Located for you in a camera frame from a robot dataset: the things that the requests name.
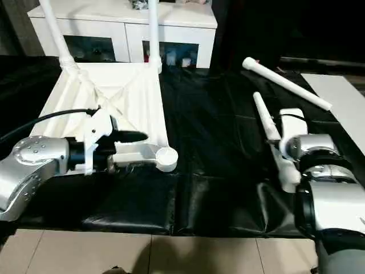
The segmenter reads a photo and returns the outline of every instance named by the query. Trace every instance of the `white plastic part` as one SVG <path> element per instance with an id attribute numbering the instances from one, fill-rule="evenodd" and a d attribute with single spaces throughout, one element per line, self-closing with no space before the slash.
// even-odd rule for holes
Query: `white plastic part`
<path id="1" fill-rule="evenodd" d="M 83 128 L 84 132 L 84 151 L 85 151 L 85 175 L 93 172 L 93 153 L 98 147 L 96 142 L 102 136 L 109 136 L 112 133 L 113 126 L 109 113 L 104 109 L 99 109 L 90 119 L 88 119 Z"/>
<path id="2" fill-rule="evenodd" d="M 281 139 L 280 134 L 276 128 L 274 121 L 271 118 L 269 110 L 267 110 L 267 107 L 262 100 L 261 94 L 255 92 L 253 94 L 253 99 L 255 100 L 257 111 L 260 116 L 263 130 L 265 131 L 267 139 L 270 141 L 279 141 Z"/>
<path id="3" fill-rule="evenodd" d="M 176 65 L 176 50 L 172 50 L 166 54 L 166 65 L 168 66 Z"/>
<path id="4" fill-rule="evenodd" d="M 280 140 L 280 134 L 270 116 L 269 110 L 267 110 L 267 107 L 262 100 L 261 94 L 255 92 L 253 94 L 253 98 L 266 134 L 266 138 L 269 141 Z M 295 188 L 301 181 L 301 173 L 297 170 L 292 161 L 283 158 L 280 150 L 278 150 L 274 144 L 270 144 L 270 149 L 278 168 L 278 177 L 282 189 L 288 193 L 295 193 Z"/>
<path id="5" fill-rule="evenodd" d="M 318 107 L 321 107 L 324 110 L 330 110 L 331 104 L 322 98 L 310 93 L 304 88 L 298 86 L 297 84 L 289 81 L 288 79 L 280 76 L 272 70 L 269 70 L 267 67 L 257 63 L 253 58 L 247 57 L 242 63 L 243 67 L 247 70 L 252 70 L 257 74 L 267 78 L 268 80 L 273 81 L 274 83 L 282 86 L 283 88 L 297 94 L 298 96 L 308 100 L 309 102 L 315 104 Z"/>
<path id="6" fill-rule="evenodd" d="M 59 62 L 63 69 L 76 69 L 76 63 L 71 56 L 66 41 L 57 25 L 56 17 L 52 11 L 49 0 L 39 0 L 39 3 L 44 11 L 47 24 L 51 30 L 53 40 L 55 41 L 56 47 L 59 51 Z"/>
<path id="7" fill-rule="evenodd" d="M 69 56 L 49 1 L 41 1 L 42 7 L 47 10 L 47 22 L 52 25 L 50 29 L 60 55 Z M 159 170 L 170 172 L 176 168 L 178 156 L 168 144 L 161 98 L 156 0 L 151 0 L 149 5 L 151 31 L 154 33 L 150 47 L 158 58 L 152 58 L 152 63 L 77 63 L 72 70 L 62 71 L 40 115 L 101 106 L 116 119 L 119 130 L 136 130 L 148 135 L 147 140 L 140 142 L 116 142 L 116 155 L 113 156 L 116 164 L 154 162 Z M 30 135 L 69 136 L 82 142 L 86 138 L 84 125 L 88 120 L 90 117 L 84 113 L 57 116 L 36 124 Z M 88 155 L 91 155 L 91 149 L 96 147 L 88 147 Z M 86 162 L 85 169 L 90 172 L 90 157 Z"/>
<path id="8" fill-rule="evenodd" d="M 301 182 L 302 175 L 290 160 L 284 159 L 280 151 L 273 144 L 270 145 L 274 160 L 278 167 L 278 177 L 281 188 L 288 193 L 295 193 L 297 185 Z"/>
<path id="9" fill-rule="evenodd" d="M 284 114 L 293 114 L 304 118 L 303 112 L 298 108 L 283 108 L 280 110 L 281 124 L 282 124 L 282 138 L 279 143 L 279 149 L 281 154 L 288 160 L 294 161 L 294 159 L 287 153 L 286 146 L 288 141 L 298 135 L 307 135 L 308 128 L 307 123 L 304 120 L 300 120 L 296 117 L 287 116 Z"/>
<path id="10" fill-rule="evenodd" d="M 181 67 L 188 67 L 192 63 L 190 58 L 183 58 L 181 62 Z"/>
<path id="11" fill-rule="evenodd" d="M 157 14 L 157 0 L 148 1 L 149 20 L 149 59 L 148 62 L 155 66 L 159 73 L 162 72 L 159 43 L 159 17 Z"/>

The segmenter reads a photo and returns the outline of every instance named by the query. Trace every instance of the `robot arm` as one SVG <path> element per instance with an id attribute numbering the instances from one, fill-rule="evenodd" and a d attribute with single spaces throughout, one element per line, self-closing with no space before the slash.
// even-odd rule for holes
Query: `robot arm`
<path id="1" fill-rule="evenodd" d="M 29 136 L 19 141 L 0 161 L 0 221 L 16 221 L 38 187 L 51 177 L 84 165 L 84 173 L 104 171 L 113 165 L 115 142 L 131 143 L 148 136 L 137 131 L 118 131 L 113 119 L 98 110 L 84 128 L 84 141 L 75 138 Z"/>
<path id="2" fill-rule="evenodd" d="M 38 187 L 65 174 L 70 157 L 66 139 L 30 136 L 0 162 L 0 221 L 15 221 Z"/>
<path id="3" fill-rule="evenodd" d="M 309 134 L 301 110 L 281 110 L 283 137 L 260 94 L 259 116 L 284 191 L 295 193 L 295 224 L 316 243 L 319 273 L 365 273 L 365 190 L 330 135 Z"/>

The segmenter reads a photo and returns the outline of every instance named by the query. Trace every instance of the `white pipe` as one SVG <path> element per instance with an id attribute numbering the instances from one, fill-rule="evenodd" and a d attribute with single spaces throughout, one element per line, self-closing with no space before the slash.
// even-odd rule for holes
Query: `white pipe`
<path id="1" fill-rule="evenodd" d="M 159 44 L 159 20 L 157 15 L 157 0 L 148 1 L 149 11 L 149 63 L 162 72 Z"/>
<path id="2" fill-rule="evenodd" d="M 253 94 L 253 99 L 255 101 L 267 139 L 271 141 L 280 140 L 280 134 L 270 116 L 269 111 L 267 110 L 264 101 L 262 100 L 261 94 L 255 92 Z M 301 181 L 301 173 L 297 170 L 292 161 L 283 158 L 280 150 L 278 150 L 274 144 L 270 144 L 270 149 L 278 167 L 278 177 L 282 189 L 288 193 L 295 193 L 295 188 Z"/>
<path id="3" fill-rule="evenodd" d="M 52 7 L 49 0 L 39 0 L 39 3 L 43 9 L 46 21 L 51 30 L 51 34 L 59 52 L 59 62 L 61 68 L 76 67 L 76 63 L 71 56 L 66 41 L 59 29 L 56 17 L 52 11 Z"/>
<path id="4" fill-rule="evenodd" d="M 298 96 L 308 100 L 309 102 L 317 105 L 318 107 L 323 108 L 324 110 L 330 110 L 332 105 L 323 100 L 322 98 L 310 93 L 309 91 L 305 90 L 302 87 L 299 87 L 297 84 L 289 81 L 288 79 L 280 76 L 279 74 L 275 73 L 272 70 L 269 70 L 267 67 L 257 63 L 253 58 L 247 57 L 243 62 L 243 67 L 247 70 L 252 70 L 257 74 L 273 81 L 274 83 L 286 88 L 287 90 L 297 94 Z"/>
<path id="5" fill-rule="evenodd" d="M 255 101 L 257 111 L 263 125 L 263 130 L 265 130 L 267 139 L 280 140 L 281 139 L 280 134 L 276 128 L 274 121 L 271 118 L 269 111 L 267 110 L 265 103 L 262 100 L 261 94 L 255 92 L 253 94 L 253 99 Z"/>

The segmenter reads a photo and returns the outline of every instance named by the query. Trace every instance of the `cabinet door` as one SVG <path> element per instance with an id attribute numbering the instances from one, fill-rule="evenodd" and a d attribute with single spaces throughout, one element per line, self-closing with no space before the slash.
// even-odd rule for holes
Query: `cabinet door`
<path id="1" fill-rule="evenodd" d="M 125 24 L 131 62 L 144 62 L 143 41 L 149 40 L 148 25 Z M 215 29 L 198 27 L 159 26 L 160 42 L 197 44 L 196 67 L 209 68 Z"/>
<path id="2" fill-rule="evenodd" d="M 52 39 L 51 32 L 48 28 L 47 22 L 44 18 L 30 18 L 34 30 L 38 36 L 40 44 L 42 45 L 44 54 L 46 56 L 58 56 L 58 50 Z M 109 48 L 109 38 L 111 46 L 114 51 L 114 57 L 119 62 L 129 62 L 129 53 L 127 45 L 127 37 L 125 34 L 125 25 L 120 22 L 103 22 L 103 21 L 88 21 L 75 19 L 57 19 L 58 25 L 63 35 L 66 36 L 68 48 L 72 53 L 72 41 L 76 44 L 82 44 L 89 41 L 93 44 L 99 42 L 100 47 Z M 84 39 L 71 38 L 70 36 L 85 37 Z"/>

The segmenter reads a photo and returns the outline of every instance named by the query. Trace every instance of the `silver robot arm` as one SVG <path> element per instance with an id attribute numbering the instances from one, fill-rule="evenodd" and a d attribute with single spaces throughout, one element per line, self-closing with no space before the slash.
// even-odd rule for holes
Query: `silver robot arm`
<path id="1" fill-rule="evenodd" d="M 280 111 L 281 137 L 258 92 L 254 101 L 281 187 L 295 193 L 295 224 L 316 243 L 319 273 L 365 273 L 365 189 L 351 164 L 330 135 L 307 132 L 301 110 Z"/>
<path id="2" fill-rule="evenodd" d="M 0 161 L 0 221 L 17 220 L 38 187 L 67 172 L 66 139 L 30 136 L 18 142 Z"/>

